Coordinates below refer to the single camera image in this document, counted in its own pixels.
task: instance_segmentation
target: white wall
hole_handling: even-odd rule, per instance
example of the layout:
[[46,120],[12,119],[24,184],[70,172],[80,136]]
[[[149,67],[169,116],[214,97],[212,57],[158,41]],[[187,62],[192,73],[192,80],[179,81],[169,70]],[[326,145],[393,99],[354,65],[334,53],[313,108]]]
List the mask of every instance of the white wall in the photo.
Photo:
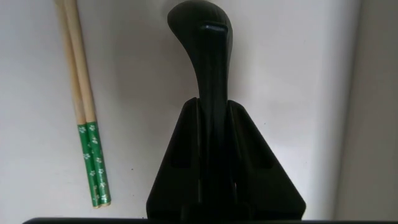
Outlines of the white wall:
[[[198,95],[166,23],[177,2],[79,2],[113,198],[93,210],[53,4],[2,1],[1,223],[146,216],[181,107]],[[304,218],[332,218],[359,1],[214,2],[234,29],[229,97],[304,197]]]
[[398,1],[364,1],[343,167],[340,220],[398,220]]

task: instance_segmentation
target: chopsticks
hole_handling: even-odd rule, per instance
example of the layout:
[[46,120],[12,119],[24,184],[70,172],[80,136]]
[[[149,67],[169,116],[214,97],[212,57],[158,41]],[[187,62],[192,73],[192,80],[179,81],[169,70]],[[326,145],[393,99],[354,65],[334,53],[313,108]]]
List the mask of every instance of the chopsticks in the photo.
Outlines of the chopsticks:
[[76,0],[54,0],[70,70],[70,83],[91,201],[94,208],[111,203],[93,95],[86,64]]

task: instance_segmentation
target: black holder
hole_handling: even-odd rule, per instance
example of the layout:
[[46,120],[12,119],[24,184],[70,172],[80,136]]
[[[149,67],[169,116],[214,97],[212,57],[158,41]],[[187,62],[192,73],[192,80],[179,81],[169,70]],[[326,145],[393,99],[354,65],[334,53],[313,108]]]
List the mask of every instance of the black holder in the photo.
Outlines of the black holder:
[[233,32],[225,12],[186,1],[167,22],[192,61],[200,98],[182,108],[147,201],[148,218],[300,220],[303,198],[244,107],[228,100]]

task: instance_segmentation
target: chopstick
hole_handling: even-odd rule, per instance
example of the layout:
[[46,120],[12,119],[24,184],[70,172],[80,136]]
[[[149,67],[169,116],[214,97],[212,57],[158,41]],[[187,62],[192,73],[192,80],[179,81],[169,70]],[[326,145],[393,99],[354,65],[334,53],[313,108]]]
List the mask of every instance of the chopstick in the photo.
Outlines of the chopstick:
[[75,56],[73,54],[72,41],[70,39],[67,15],[65,14],[65,7],[62,0],[54,0],[55,7],[57,9],[58,20],[60,23],[62,37],[63,37],[63,48],[65,56],[67,58],[69,72],[70,72],[70,87],[72,90],[72,99],[75,109],[75,116],[78,126],[78,132],[80,135],[81,146],[83,148],[83,157],[85,160],[88,185],[90,187],[91,202],[94,208],[100,207],[100,196],[98,194],[98,184],[96,180],[96,172],[94,161],[90,150],[90,141],[88,138],[86,128],[86,118],[83,108],[83,101],[80,93],[80,86],[78,81],[78,75],[75,65]]
[[[81,27],[80,27],[80,20],[77,8],[76,0],[55,0],[57,8],[63,9],[61,13],[63,16],[60,17],[60,21],[62,22],[63,28],[63,36],[64,39],[68,39],[68,49],[65,52],[68,55],[68,64],[71,66],[72,63],[69,62],[73,59],[74,65],[74,73],[73,73],[74,83],[77,83],[80,97],[76,98],[73,97],[75,105],[79,106],[79,115],[78,122],[82,122],[81,117],[84,117],[84,125],[81,126],[79,131],[80,133],[86,133],[86,138],[84,138],[84,143],[82,141],[83,146],[83,153],[85,153],[85,148],[89,147],[89,154],[85,153],[84,157],[87,161],[87,158],[90,158],[94,167],[93,170],[90,170],[88,175],[96,177],[97,185],[92,186],[94,193],[98,190],[99,195],[95,194],[95,199],[93,201],[97,201],[100,206],[107,206],[111,203],[111,196],[109,193],[109,185],[108,185],[108,178],[106,176],[106,169],[104,164],[104,157],[102,153],[101,141],[100,141],[100,134],[98,132],[98,124],[95,116],[95,107],[93,101],[93,94],[91,92],[91,85],[90,85],[90,78],[88,76],[88,69],[86,64],[86,56],[83,46],[83,38],[81,35]],[[72,86],[72,92],[75,91],[76,86]]]

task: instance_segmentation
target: green patterned chopstick end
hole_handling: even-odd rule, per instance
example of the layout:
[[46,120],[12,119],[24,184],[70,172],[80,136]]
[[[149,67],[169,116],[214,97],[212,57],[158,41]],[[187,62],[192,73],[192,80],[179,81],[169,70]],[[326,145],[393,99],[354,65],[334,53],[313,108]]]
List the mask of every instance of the green patterned chopstick end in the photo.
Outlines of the green patterned chopstick end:
[[93,161],[97,176],[100,204],[109,205],[111,203],[111,195],[109,193],[108,178],[106,176],[104,157],[102,153],[97,122],[94,121],[87,123],[87,131],[93,153]]
[[94,208],[101,205],[100,195],[98,193],[98,181],[96,178],[95,165],[93,160],[93,153],[91,150],[90,139],[85,124],[78,125],[81,147],[83,148],[83,158],[85,160],[88,185],[90,187],[91,201]]

